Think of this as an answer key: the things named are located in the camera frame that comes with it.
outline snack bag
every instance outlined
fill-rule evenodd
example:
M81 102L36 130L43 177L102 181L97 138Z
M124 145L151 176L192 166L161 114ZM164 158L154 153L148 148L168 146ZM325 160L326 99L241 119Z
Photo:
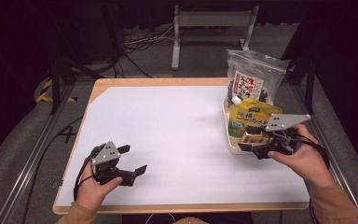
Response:
M273 105L289 62L281 61L252 50L227 51L229 77L227 101L240 96Z
M247 126L267 125L271 114L281 114L282 109L251 98L229 107L228 135L242 138Z

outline metal bracket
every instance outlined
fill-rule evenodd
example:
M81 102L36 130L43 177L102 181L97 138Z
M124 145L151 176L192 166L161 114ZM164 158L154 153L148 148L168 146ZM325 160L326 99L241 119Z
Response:
M310 119L310 115L292 115L292 114L271 114L268 124L265 127L266 132L282 131Z

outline human hand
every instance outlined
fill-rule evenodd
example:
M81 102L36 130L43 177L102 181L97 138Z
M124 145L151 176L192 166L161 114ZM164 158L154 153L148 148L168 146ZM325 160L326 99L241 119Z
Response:
M99 185L92 177L90 161L86 165L80 181L86 178L88 179L79 186L76 202L91 210L97 210L103 203L106 195L120 185L121 181L123 181L123 178L116 177L104 185Z
M296 130L298 134L309 138L313 143L319 144L308 132L304 124L297 124L293 129ZM296 174L308 180L314 187L323 188L336 185L336 181L324 164L324 159L321 154L310 145L301 144L298 151L290 156L277 151L270 151L268 156L292 168Z

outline yellow package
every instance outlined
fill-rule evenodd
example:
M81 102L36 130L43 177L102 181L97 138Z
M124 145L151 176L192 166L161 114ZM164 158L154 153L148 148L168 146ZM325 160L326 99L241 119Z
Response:
M229 108L228 135L242 138L247 126L260 127L267 125L271 114L281 114L282 110L251 98L242 100Z

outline person's right hand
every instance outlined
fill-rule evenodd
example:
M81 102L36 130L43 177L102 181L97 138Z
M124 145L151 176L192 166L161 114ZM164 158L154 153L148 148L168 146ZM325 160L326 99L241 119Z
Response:
M297 124L293 129L298 134L308 137L315 144L319 144L308 132L304 124ZM293 155L284 155L276 151L270 151L268 156L292 168L294 172L308 180L314 187L323 188L336 185L336 181L324 164L321 154L310 145L301 144L298 151Z

